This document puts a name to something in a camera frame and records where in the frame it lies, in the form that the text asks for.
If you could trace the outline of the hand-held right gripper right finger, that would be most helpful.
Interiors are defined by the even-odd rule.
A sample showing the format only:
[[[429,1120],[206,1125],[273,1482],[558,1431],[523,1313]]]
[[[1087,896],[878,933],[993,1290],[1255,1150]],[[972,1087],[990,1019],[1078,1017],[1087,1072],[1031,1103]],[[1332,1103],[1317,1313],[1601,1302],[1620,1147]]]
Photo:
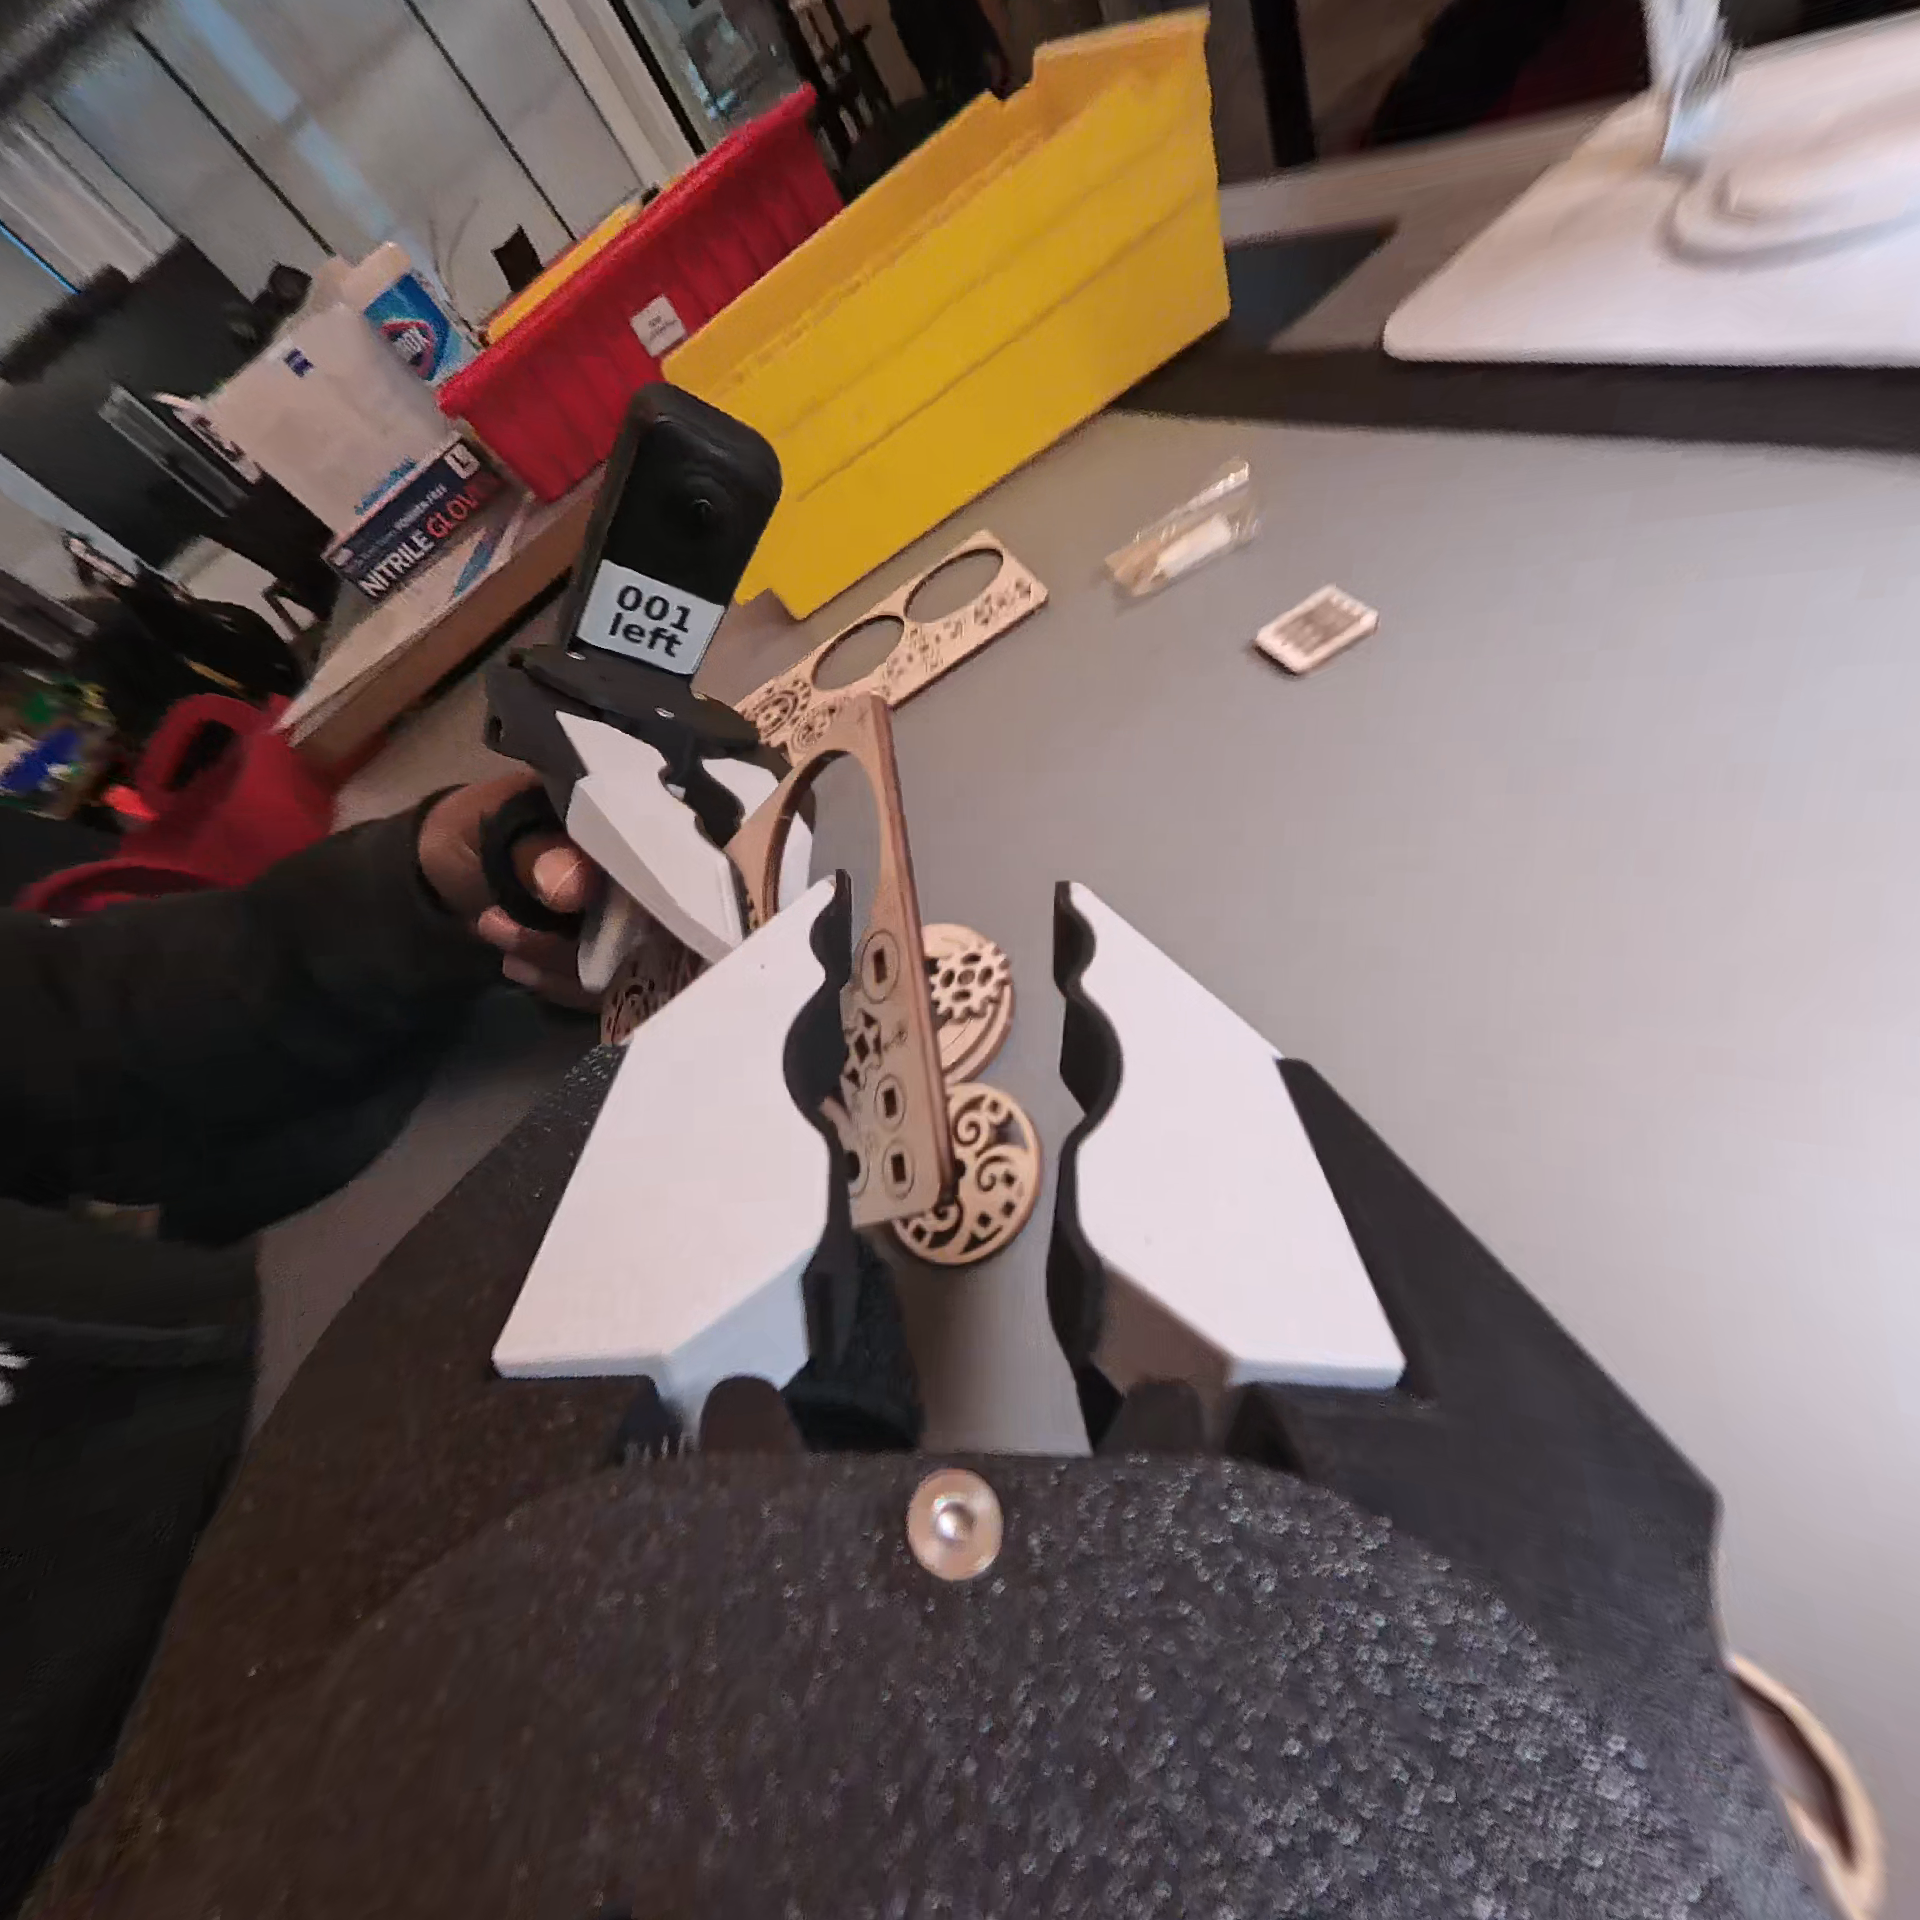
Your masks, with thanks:
[[[1284,1056],[1082,880],[1051,901],[1061,1081],[1046,1313],[1084,1397],[1383,1393],[1406,1357]]]

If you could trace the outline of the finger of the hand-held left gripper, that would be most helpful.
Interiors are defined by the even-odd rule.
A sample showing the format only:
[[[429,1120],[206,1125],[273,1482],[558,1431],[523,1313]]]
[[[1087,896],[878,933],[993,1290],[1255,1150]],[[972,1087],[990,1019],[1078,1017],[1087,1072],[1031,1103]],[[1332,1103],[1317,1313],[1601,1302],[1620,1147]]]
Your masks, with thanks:
[[[646,921],[706,962],[746,938],[737,869],[690,806],[666,784],[666,757],[605,722],[563,717],[582,771],[564,808],[564,832]]]

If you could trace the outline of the swirl-cut wooden disc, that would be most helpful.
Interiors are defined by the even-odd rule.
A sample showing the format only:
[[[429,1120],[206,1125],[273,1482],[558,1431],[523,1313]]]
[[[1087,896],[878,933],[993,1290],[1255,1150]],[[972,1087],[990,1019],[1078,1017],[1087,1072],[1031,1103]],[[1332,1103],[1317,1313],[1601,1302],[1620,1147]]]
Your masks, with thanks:
[[[890,1223],[916,1261],[972,1267],[1003,1253],[1035,1211],[1043,1138],[1025,1106],[986,1081],[947,1090],[956,1185],[934,1210]]]

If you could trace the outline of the laser-cut wooden parts sheet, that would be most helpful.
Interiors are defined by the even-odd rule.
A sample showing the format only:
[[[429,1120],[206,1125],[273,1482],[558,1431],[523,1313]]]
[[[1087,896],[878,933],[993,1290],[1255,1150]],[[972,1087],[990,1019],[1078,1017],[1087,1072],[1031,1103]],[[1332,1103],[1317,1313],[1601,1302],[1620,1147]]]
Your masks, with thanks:
[[[930,1014],[922,901],[900,799],[891,711],[861,694],[798,751],[788,776],[727,843],[748,929],[778,913],[785,843],[821,769],[854,761],[879,831],[871,914],[850,949],[844,987],[846,1069],[836,1129],[850,1153],[850,1214],[859,1230],[924,1217],[953,1195],[953,1138]]]
[[[945,614],[916,614],[937,578],[950,573],[959,573],[974,590]],[[1043,614],[1046,601],[1049,590],[1039,576],[994,533],[975,530],[799,661],[755,686],[734,710],[773,751],[817,746],[857,696],[871,694],[890,710],[900,710]],[[891,647],[861,678],[826,685],[829,659],[866,630],[894,630]]]

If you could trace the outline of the wooden ring base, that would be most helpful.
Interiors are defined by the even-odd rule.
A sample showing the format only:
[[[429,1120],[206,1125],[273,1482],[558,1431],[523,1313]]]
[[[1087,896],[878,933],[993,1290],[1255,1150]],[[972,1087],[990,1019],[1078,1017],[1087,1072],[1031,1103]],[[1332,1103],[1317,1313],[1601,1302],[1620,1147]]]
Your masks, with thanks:
[[[998,949],[998,953],[1003,955],[1003,962],[1006,962],[1003,997],[998,1002],[996,1015],[990,1022],[981,1024],[974,1031],[947,1033],[945,1037],[945,1033],[937,1031],[934,1015],[933,1015],[933,1008],[930,1008],[933,1037],[934,1037],[945,1081],[949,1087],[969,1083],[969,1081],[975,1081],[994,1063],[994,1058],[1001,1055],[1001,1047],[1009,1043],[1009,1039],[1013,1033],[1015,1015],[1018,1015],[1018,991],[1015,991],[1013,965],[1010,965],[1009,953],[994,941],[990,941],[988,936],[983,936],[983,933],[979,933],[969,926],[962,926],[962,925],[949,925],[949,921],[925,925],[922,929],[922,949],[924,952],[925,952],[927,942],[934,942],[934,945],[942,945],[942,942],[953,942],[953,945],[957,945],[957,942],[993,942]]]

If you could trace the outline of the yellow plastic bin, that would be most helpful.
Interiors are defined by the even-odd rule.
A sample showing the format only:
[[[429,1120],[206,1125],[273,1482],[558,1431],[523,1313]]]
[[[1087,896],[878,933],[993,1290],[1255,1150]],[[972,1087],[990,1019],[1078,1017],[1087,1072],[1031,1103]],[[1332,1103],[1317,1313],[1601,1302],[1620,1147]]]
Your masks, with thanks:
[[[539,310],[546,299],[550,299],[567,282],[577,280],[586,273],[601,254],[605,254],[612,242],[637,223],[644,213],[643,199],[626,199],[617,203],[609,218],[604,218],[595,230],[587,232],[578,242],[556,257],[553,264],[543,265],[533,282],[517,290],[482,327],[478,330],[478,338],[485,345],[502,338],[509,330],[522,325],[530,313]]]
[[[1043,45],[668,354],[785,474],[738,601],[817,614],[1230,315],[1207,34]]]

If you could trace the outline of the person's left forearm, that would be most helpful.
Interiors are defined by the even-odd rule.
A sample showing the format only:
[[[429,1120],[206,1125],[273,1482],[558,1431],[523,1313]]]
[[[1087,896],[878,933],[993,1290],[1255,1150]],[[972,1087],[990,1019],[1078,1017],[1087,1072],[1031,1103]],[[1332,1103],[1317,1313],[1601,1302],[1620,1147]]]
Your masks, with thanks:
[[[231,893],[4,913],[4,1202],[154,1210],[219,1247],[363,1170],[492,977],[423,874],[429,809]]]

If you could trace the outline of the person's left hand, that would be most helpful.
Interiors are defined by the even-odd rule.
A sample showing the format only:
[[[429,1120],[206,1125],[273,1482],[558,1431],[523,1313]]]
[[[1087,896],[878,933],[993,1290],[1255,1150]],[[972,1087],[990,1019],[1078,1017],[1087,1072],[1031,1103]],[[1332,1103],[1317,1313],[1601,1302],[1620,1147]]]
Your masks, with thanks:
[[[418,829],[418,866],[427,889],[492,949],[508,982],[550,1005],[591,1011],[596,995],[580,982],[577,938],[519,925],[485,874],[485,829],[523,789],[543,791],[535,773],[514,769],[439,795]],[[604,893],[604,874],[564,832],[530,834],[514,857],[519,882],[553,914],[582,914]]]

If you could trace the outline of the red plastic bin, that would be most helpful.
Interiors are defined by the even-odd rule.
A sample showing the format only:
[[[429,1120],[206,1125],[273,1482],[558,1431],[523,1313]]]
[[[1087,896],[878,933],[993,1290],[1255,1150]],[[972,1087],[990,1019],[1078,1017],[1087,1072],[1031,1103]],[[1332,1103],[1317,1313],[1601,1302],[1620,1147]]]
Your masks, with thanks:
[[[612,450],[668,354],[844,207],[798,87],[689,168],[612,247],[439,390],[439,410],[553,502]]]

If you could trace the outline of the blue glove box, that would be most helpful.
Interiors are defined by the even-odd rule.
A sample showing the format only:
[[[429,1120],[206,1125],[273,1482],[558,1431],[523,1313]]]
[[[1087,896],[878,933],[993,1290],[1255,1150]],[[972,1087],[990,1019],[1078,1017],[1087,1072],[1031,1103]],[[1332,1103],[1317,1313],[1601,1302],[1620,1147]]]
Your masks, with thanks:
[[[385,601],[485,518],[506,487],[489,456],[454,434],[333,541],[324,568],[371,605]]]

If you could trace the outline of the wooden side table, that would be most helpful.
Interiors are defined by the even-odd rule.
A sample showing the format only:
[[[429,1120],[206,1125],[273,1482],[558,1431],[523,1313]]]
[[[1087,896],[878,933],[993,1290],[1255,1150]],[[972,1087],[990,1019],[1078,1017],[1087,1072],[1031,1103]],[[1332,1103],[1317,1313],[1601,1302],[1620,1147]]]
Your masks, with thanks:
[[[447,674],[564,584],[601,474],[556,502],[498,502],[385,600],[335,616],[319,665],[279,718],[308,761],[346,769]]]

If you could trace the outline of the white wipes canister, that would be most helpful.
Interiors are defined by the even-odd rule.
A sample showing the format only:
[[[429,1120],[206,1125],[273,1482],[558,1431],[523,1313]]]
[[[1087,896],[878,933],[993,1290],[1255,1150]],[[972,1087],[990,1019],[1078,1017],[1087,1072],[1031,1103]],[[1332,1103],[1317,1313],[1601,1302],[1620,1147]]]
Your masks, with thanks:
[[[357,313],[427,390],[457,371],[463,337],[429,278],[401,242],[382,242],[342,267],[335,299]]]

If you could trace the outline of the white cardboard box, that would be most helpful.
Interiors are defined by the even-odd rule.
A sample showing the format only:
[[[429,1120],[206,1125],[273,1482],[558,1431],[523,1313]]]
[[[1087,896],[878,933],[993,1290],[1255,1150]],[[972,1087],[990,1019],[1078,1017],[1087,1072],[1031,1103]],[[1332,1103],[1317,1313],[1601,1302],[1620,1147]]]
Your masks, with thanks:
[[[290,327],[211,394],[206,411],[333,535],[447,441],[433,390],[347,307]]]

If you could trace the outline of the clear plastic parts bag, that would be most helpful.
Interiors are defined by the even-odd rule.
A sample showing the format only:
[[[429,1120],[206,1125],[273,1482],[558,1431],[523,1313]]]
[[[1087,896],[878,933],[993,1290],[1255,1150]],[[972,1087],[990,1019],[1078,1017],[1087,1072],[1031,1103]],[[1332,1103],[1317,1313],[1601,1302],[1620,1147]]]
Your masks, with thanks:
[[[1105,560],[1122,600],[1145,600],[1247,547],[1259,533],[1252,467],[1237,461]]]

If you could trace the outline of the small slotted wooden piece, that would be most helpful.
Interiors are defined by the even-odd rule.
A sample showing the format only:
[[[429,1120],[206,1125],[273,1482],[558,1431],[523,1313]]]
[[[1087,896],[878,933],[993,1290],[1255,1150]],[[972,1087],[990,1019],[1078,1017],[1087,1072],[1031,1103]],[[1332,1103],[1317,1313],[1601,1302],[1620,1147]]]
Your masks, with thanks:
[[[1259,659],[1305,679],[1359,640],[1378,633],[1380,616],[1351,592],[1323,585],[1271,618],[1255,637]]]

